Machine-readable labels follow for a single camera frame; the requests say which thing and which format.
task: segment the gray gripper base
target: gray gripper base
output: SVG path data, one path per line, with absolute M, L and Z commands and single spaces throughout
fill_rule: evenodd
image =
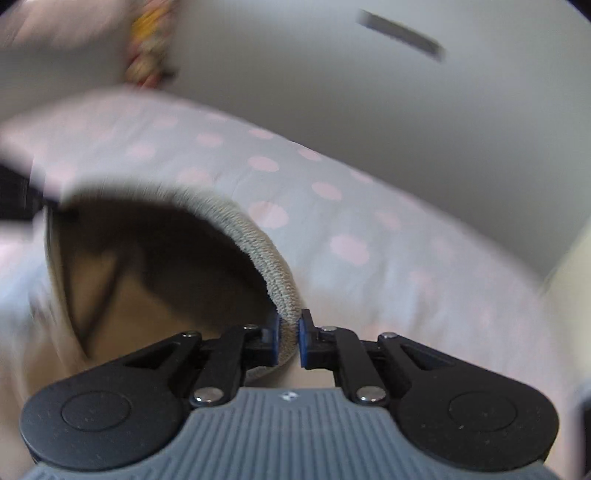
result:
M 135 465 L 81 473 L 38 464 L 23 480 L 557 480 L 542 463 L 503 473 L 458 470 L 411 445 L 387 411 L 340 388 L 241 388 L 195 410 L 177 437 Z

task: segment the pink polka dot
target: pink polka dot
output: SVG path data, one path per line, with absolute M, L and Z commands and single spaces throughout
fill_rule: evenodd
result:
M 207 119 L 214 122 L 227 122 L 229 117 L 221 112 L 210 112 L 207 114 Z
M 251 157 L 248 159 L 248 164 L 255 170 L 260 171 L 272 172 L 279 170 L 277 162 L 267 157 Z
M 289 216 L 287 212 L 271 202 L 255 202 L 248 208 L 248 214 L 261 228 L 280 228 L 287 225 Z
M 477 299 L 472 305 L 472 315 L 481 328 L 487 329 L 492 326 L 495 309 L 487 301 Z
M 176 118 L 173 115 L 165 115 L 165 116 L 161 116 L 160 118 L 157 118 L 156 120 L 154 120 L 154 123 L 152 124 L 152 126 L 154 128 L 158 128 L 160 130 L 166 130 L 169 128 L 176 127 L 177 123 L 178 123 L 178 118 Z
M 327 200 L 335 200 L 338 202 L 343 198 L 343 194 L 337 187 L 330 183 L 325 183 L 323 181 L 314 182 L 312 184 L 312 190 L 314 190 L 318 195 Z
M 330 240 L 330 250 L 337 257 L 357 267 L 369 260 L 367 244 L 353 235 L 337 235 Z
M 362 172 L 357 171 L 357 170 L 351 170 L 351 176 L 355 180 L 359 180 L 361 183 L 370 184 L 370 183 L 373 183 L 374 182 L 374 179 L 372 177 L 370 177 L 366 173 L 362 173 Z
M 397 192 L 397 197 L 400 203 L 402 203 L 407 208 L 423 210 L 423 204 L 421 201 L 416 198 L 414 195 L 411 195 L 406 192 Z
M 101 142 L 107 142 L 109 140 L 112 140 L 115 136 L 115 133 L 113 132 L 112 129 L 102 129 L 102 128 L 97 128 L 92 132 L 92 138 L 94 140 L 98 140 Z
M 271 132 L 264 130 L 263 128 L 252 128 L 248 131 L 248 133 L 250 133 L 253 137 L 260 138 L 261 140 L 270 140 L 274 137 Z
M 86 123 L 87 119 L 84 117 L 71 116 L 64 126 L 69 132 L 79 133 L 86 129 Z
M 156 148 L 150 144 L 137 143 L 127 149 L 126 155 L 133 160 L 149 160 L 156 155 Z
M 456 258 L 456 251 L 444 238 L 435 237 L 431 240 L 431 248 L 435 256 L 444 263 L 451 263 Z
M 427 300 L 432 300 L 436 295 L 435 279 L 433 275 L 425 270 L 413 270 L 409 279 L 413 285 L 418 287 Z
M 188 168 L 178 174 L 177 181 L 187 185 L 201 185 L 203 187 L 212 187 L 213 179 L 205 170 L 199 168 Z
M 322 157 L 320 156 L 320 154 L 318 152 L 315 152 L 314 150 L 310 150 L 309 148 L 306 148 L 306 147 L 301 147 L 297 152 L 302 157 L 304 157 L 308 160 L 312 160 L 312 161 L 322 160 Z
M 202 147 L 216 148 L 223 144 L 223 138 L 218 134 L 199 134 L 197 143 Z
M 391 232 L 397 232 L 400 230 L 400 220 L 396 214 L 379 210 L 374 213 L 374 216 L 378 222 L 384 225 Z

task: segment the bed sheet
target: bed sheet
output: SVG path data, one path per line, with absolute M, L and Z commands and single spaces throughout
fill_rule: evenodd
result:
M 577 478 L 574 370 L 540 284 L 460 222 L 362 171 L 163 93 L 92 92 L 6 123 L 0 139 L 46 173 L 56 196 L 117 178 L 231 197 L 275 242 L 317 325 L 349 327 L 365 339 L 393 330 L 549 396 L 561 429 L 548 465 Z M 46 275 L 40 242 L 5 248 L 26 255 L 19 263 L 8 254 L 22 274 L 16 288 L 14 275 L 4 275 L 0 291 L 12 286 L 12 294 L 0 297 L 0 312 L 13 311 L 15 299 L 26 303 L 23 285 Z M 28 321 L 26 313 L 14 321 Z M 273 380 L 317 385 L 327 377 L 293 365 Z

